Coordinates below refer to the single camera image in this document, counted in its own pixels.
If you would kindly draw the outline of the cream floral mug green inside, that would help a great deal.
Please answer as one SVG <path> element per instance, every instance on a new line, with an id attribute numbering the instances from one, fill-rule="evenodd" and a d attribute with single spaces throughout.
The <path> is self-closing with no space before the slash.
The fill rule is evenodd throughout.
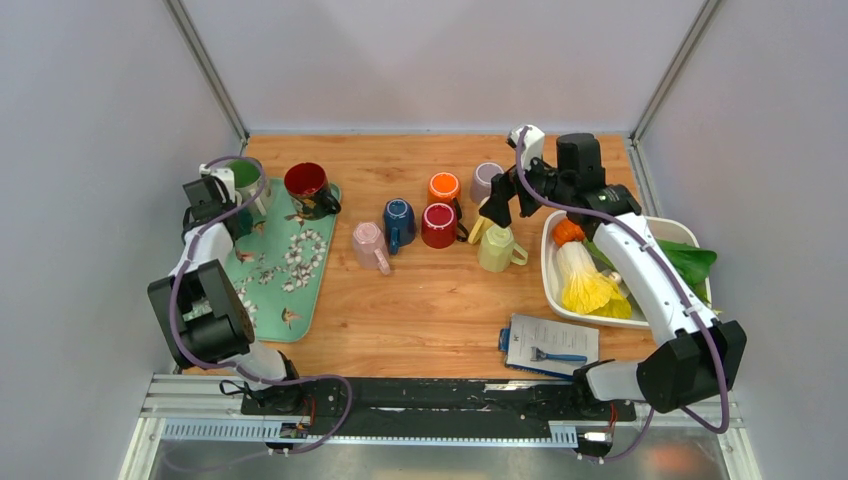
<path id="1" fill-rule="evenodd" d="M 243 203 L 246 203 L 255 193 L 260 193 L 259 197 L 247 207 L 247 210 L 254 216 L 266 216 L 274 199 L 271 181 L 266 179 L 265 187 L 260 189 L 260 170 L 246 160 L 231 161 L 227 167 L 234 174 L 235 189 L 241 196 Z"/>

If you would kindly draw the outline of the yellow mug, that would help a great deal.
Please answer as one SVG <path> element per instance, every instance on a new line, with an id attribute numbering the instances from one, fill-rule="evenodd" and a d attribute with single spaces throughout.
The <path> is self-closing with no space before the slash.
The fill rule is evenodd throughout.
<path id="1" fill-rule="evenodd" d="M 484 197 L 481 200 L 480 204 L 478 205 L 479 211 L 482 209 L 482 207 L 486 204 L 488 200 L 489 197 Z M 494 225 L 494 222 L 491 219 L 484 216 L 479 211 L 477 213 L 475 223 L 468 236 L 468 243 L 471 245 L 478 243 L 483 238 L 488 229 Z"/>

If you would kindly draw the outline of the light green octagonal mug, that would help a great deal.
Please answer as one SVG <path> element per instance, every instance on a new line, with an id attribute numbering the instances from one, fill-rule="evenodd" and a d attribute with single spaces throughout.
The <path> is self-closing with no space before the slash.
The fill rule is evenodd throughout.
<path id="1" fill-rule="evenodd" d="M 486 271 L 499 273 L 510 265 L 524 266 L 528 252 L 517 243 L 510 227 L 491 226 L 480 241 L 478 263 Z"/>

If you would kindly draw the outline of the red mug black handle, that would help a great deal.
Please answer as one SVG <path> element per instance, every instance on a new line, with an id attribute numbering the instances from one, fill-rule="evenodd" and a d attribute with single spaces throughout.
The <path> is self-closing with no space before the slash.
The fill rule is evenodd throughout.
<path id="1" fill-rule="evenodd" d="M 467 242 L 468 235 L 454 206 L 432 203 L 425 208 L 421 219 L 421 238 L 428 247 L 444 249 L 456 242 Z"/>

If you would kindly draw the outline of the black skull mug red inside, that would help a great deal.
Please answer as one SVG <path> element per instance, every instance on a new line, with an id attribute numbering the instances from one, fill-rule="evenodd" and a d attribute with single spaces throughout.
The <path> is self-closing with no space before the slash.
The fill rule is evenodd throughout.
<path id="1" fill-rule="evenodd" d="M 321 220 L 341 212 L 340 201 L 332 193 L 328 176 L 320 165 L 296 164 L 286 172 L 283 181 L 295 212 L 302 219 Z"/>

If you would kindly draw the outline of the dark blue octagonal mug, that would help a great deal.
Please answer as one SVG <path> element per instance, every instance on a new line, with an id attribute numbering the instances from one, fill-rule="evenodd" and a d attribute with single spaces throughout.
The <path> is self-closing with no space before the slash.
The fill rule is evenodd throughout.
<path id="1" fill-rule="evenodd" d="M 402 198 L 389 200 L 383 210 L 386 244 L 390 255 L 411 244 L 417 235 L 414 210 Z"/>

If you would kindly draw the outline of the pink octagonal mug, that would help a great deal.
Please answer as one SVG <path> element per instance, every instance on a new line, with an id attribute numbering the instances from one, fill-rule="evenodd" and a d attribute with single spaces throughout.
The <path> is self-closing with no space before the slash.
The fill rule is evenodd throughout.
<path id="1" fill-rule="evenodd" d="M 352 233 L 352 245 L 362 268 L 378 270 L 383 275 L 392 273 L 384 234 L 375 222 L 358 223 Z"/>

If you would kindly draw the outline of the dark green octagonal mug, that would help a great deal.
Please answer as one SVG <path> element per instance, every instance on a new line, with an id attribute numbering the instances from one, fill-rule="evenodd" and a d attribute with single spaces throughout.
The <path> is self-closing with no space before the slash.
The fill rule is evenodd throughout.
<path id="1" fill-rule="evenodd" d="M 248 209 L 234 214 L 227 222 L 228 229 L 234 241 L 249 235 L 253 229 L 253 215 Z"/>

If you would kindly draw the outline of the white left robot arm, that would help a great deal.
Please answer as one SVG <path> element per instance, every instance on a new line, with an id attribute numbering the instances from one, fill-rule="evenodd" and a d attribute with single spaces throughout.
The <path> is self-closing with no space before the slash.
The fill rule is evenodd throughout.
<path id="1" fill-rule="evenodd" d="M 183 187 L 184 250 L 177 266 L 150 283 L 147 295 L 170 353 L 181 368 L 225 368 L 240 383 L 221 384 L 240 393 L 246 406 L 265 414 L 293 414 L 305 404 L 306 388 L 293 363 L 256 340 L 249 314 L 225 272 L 227 257 L 244 230 L 232 209 L 226 183 L 205 175 Z"/>

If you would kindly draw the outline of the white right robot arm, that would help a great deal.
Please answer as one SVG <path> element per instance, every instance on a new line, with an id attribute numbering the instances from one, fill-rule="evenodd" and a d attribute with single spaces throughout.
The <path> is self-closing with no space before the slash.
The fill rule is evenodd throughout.
<path id="1" fill-rule="evenodd" d="M 691 405 L 718 397 L 727 416 L 728 393 L 747 343 L 743 327 L 717 319 L 662 251 L 631 192 L 607 183 L 594 135 L 559 136 L 554 166 L 543 159 L 544 141 L 544 133 L 532 125 L 508 134 L 514 164 L 492 179 L 480 214 L 507 227 L 512 198 L 523 217 L 541 206 L 566 212 L 622 275 L 657 344 L 640 362 L 595 361 L 579 368 L 570 392 L 573 410 L 595 418 L 612 400 L 631 400 L 659 413 L 692 415 Z"/>

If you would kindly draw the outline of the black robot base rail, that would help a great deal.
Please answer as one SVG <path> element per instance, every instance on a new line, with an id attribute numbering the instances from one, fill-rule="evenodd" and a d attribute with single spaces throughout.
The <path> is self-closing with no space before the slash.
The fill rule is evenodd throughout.
<path id="1" fill-rule="evenodd" d="M 241 411 L 314 420 L 318 434 L 340 421 L 340 436 L 389 438 L 543 439 L 554 422 L 605 428 L 612 417 L 636 418 L 624 401 L 575 401 L 563 381 L 372 377 L 272 387 L 245 397 Z"/>

